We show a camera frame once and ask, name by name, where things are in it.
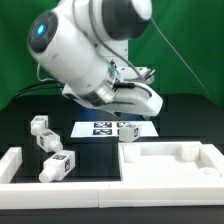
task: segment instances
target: blue light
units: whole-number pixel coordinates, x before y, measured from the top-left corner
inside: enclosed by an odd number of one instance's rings
[[[44,35],[45,32],[46,32],[46,30],[47,30],[47,26],[44,25],[44,24],[40,24],[40,25],[37,27],[37,30],[36,30],[37,35],[38,35],[38,36],[42,36],[42,35]]]

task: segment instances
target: white cube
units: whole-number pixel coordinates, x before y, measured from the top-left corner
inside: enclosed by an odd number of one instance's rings
[[[140,125],[126,124],[119,129],[119,141],[133,142],[140,136]]]

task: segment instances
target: black cable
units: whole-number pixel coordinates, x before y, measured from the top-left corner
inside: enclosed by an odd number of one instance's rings
[[[9,101],[9,104],[12,103],[16,98],[18,98],[20,95],[26,93],[26,92],[31,92],[31,91],[37,91],[37,90],[45,90],[45,89],[61,89],[63,86],[54,86],[54,87],[44,87],[44,88],[29,88],[29,89],[24,89],[19,91],[15,96],[12,97],[12,99]]]
[[[29,86],[26,86],[23,89],[21,89],[20,91],[30,89],[30,88],[33,88],[33,87],[36,87],[36,86],[42,86],[42,85],[48,85],[48,84],[60,84],[60,82],[58,82],[58,81],[46,81],[46,82],[41,82],[41,83],[38,82],[38,83],[31,84]]]

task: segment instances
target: cable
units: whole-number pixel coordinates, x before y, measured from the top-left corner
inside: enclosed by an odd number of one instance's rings
[[[118,54],[116,51],[114,51],[112,48],[110,48],[108,45],[106,45],[103,42],[103,40],[100,38],[100,36],[98,35],[98,33],[96,31],[96,26],[95,26],[95,18],[93,15],[93,0],[89,1],[89,18],[90,18],[90,24],[91,24],[93,33],[96,36],[97,40],[100,42],[100,44],[102,44],[108,51],[110,51],[111,53],[116,55],[118,58],[120,58],[122,61],[124,61],[129,67],[131,67],[134,70],[134,72],[137,74],[137,76],[141,80],[145,81],[145,79],[142,77],[142,75],[139,73],[139,71],[135,68],[135,66],[130,61],[126,60],[124,57],[122,57],[120,54]]]
[[[156,30],[160,33],[160,35],[162,36],[162,38],[165,40],[165,42],[169,45],[169,47],[174,51],[174,53],[178,56],[178,58],[182,61],[182,63],[186,66],[186,68],[190,71],[190,73],[194,76],[194,78],[198,81],[198,83],[200,84],[200,86],[203,88],[203,90],[205,91],[207,97],[209,100],[211,100],[211,97],[207,91],[207,89],[205,88],[204,84],[201,82],[201,80],[198,78],[198,76],[196,75],[196,73],[193,71],[193,69],[187,64],[187,62],[183,59],[183,57],[180,55],[180,53],[176,50],[176,48],[170,43],[170,41],[166,38],[166,36],[163,34],[163,32],[160,30],[160,28],[158,27],[158,25],[156,24],[156,22],[154,21],[153,18],[151,18],[152,24],[154,25],[154,27],[156,28]]]
[[[34,83],[34,84],[31,84],[29,86],[24,87],[20,91],[23,91],[23,90],[26,90],[26,89],[31,89],[31,88],[34,88],[34,87],[37,87],[37,86],[49,85],[49,84],[60,84],[60,82],[58,82],[58,81],[46,81],[46,82],[41,82],[41,83]]]
[[[41,79],[41,78],[40,78],[40,62],[39,62],[38,65],[37,65],[37,79],[38,79],[40,82],[55,81],[55,80],[52,79],[52,78],[46,78],[46,79]]]
[[[9,104],[12,103],[16,98],[18,98],[20,95],[30,92],[30,91],[37,91],[37,90],[43,90],[43,89],[59,89],[61,86],[54,86],[54,87],[44,87],[44,88],[37,88],[37,89],[25,89],[23,91],[18,92],[15,96],[12,97],[12,99],[9,101]]]

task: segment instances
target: white block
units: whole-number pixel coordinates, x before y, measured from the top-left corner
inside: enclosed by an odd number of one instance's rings
[[[21,147],[11,147],[0,160],[0,184],[10,183],[21,163]]]
[[[140,125],[126,124],[119,130],[119,141],[133,142],[140,136]]]
[[[48,128],[48,116],[38,115],[30,123],[31,134],[38,135],[38,132]]]
[[[63,149],[60,136],[50,129],[39,131],[36,138],[37,145],[39,145],[46,152],[59,152]]]
[[[61,181],[75,167],[75,152],[61,150],[44,162],[44,170],[39,175],[40,182]]]

